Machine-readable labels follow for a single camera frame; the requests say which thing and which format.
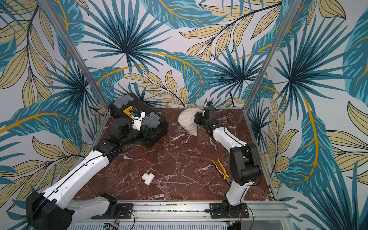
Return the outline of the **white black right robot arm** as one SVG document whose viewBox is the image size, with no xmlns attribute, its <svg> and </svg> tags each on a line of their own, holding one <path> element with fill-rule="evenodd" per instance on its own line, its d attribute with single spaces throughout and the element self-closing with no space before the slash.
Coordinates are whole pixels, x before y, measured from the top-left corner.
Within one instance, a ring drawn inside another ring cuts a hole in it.
<svg viewBox="0 0 368 230">
<path fill-rule="evenodd" d="M 241 141 L 230 133 L 227 127 L 220 124 L 212 102 L 206 103 L 203 113 L 195 114 L 194 121 L 203 126 L 206 133 L 230 153 L 232 181 L 223 203 L 229 211 L 240 208 L 249 188 L 261 179 L 263 174 L 255 145 Z"/>
</svg>

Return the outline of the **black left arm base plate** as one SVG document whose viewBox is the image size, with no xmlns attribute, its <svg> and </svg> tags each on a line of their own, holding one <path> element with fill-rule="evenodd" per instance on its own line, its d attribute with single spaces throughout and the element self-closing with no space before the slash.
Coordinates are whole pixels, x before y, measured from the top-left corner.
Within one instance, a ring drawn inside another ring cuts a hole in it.
<svg viewBox="0 0 368 230">
<path fill-rule="evenodd" d="M 91 217 L 91 219 L 132 219 L 132 203 L 117 203 L 109 207 L 105 214 Z"/>
</svg>

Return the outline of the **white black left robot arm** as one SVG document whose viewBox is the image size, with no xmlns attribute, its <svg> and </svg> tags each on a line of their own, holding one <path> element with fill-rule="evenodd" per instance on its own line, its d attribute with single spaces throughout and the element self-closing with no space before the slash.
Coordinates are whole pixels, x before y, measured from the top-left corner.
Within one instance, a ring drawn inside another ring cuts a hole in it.
<svg viewBox="0 0 368 230">
<path fill-rule="evenodd" d="M 44 192 L 32 192 L 25 201 L 27 225 L 36 230 L 66 230 L 69 226 L 95 216 L 113 216 L 117 201 L 103 194 L 78 205 L 70 204 L 79 190 L 100 170 L 108 166 L 129 145 L 144 142 L 154 145 L 161 129 L 139 119 L 118 118 L 111 124 L 110 134 L 93 147 L 84 160 Z"/>
</svg>

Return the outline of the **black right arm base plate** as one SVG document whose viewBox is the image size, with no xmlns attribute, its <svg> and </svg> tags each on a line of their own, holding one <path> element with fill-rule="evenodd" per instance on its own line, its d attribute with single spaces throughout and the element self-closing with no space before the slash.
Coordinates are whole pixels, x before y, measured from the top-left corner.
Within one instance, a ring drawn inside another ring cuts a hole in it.
<svg viewBox="0 0 368 230">
<path fill-rule="evenodd" d="M 249 209 L 245 203 L 236 206 L 231 206 L 226 202 L 210 203 L 207 210 L 212 219 L 246 219 L 250 217 Z"/>
</svg>

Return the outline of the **cream cloth soil bag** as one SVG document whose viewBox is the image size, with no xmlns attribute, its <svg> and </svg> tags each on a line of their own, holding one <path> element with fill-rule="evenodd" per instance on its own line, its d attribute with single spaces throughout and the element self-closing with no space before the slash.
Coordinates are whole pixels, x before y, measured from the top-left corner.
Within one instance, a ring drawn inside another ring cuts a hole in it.
<svg viewBox="0 0 368 230">
<path fill-rule="evenodd" d="M 181 112 L 178 117 L 178 122 L 190 135 L 197 136 L 198 125 L 195 123 L 195 114 L 204 113 L 204 110 L 199 108 L 188 108 Z"/>
</svg>

